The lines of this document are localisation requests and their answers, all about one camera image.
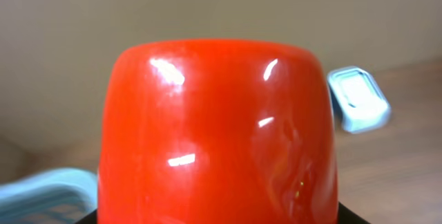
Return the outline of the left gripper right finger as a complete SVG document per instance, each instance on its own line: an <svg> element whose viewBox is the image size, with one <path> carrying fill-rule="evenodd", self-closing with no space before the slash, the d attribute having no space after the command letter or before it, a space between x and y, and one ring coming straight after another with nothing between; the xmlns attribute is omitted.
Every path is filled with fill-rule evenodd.
<svg viewBox="0 0 442 224"><path fill-rule="evenodd" d="M369 224L364 218L354 213L348 207L339 203L338 206L338 224Z"/></svg>

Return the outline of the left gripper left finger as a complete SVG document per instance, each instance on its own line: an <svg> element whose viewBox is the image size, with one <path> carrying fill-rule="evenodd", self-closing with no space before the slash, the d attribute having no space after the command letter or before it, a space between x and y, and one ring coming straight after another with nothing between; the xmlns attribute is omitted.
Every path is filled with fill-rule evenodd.
<svg viewBox="0 0 442 224"><path fill-rule="evenodd" d="M97 224L97 211L89 213L75 224Z"/></svg>

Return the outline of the red yellow sauce bottle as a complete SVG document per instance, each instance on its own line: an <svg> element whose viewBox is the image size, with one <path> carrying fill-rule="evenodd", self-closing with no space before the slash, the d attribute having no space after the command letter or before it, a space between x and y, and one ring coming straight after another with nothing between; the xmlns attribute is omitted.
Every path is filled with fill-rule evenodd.
<svg viewBox="0 0 442 224"><path fill-rule="evenodd" d="M335 223L318 60L262 41L126 50L108 85L98 176L99 223Z"/></svg>

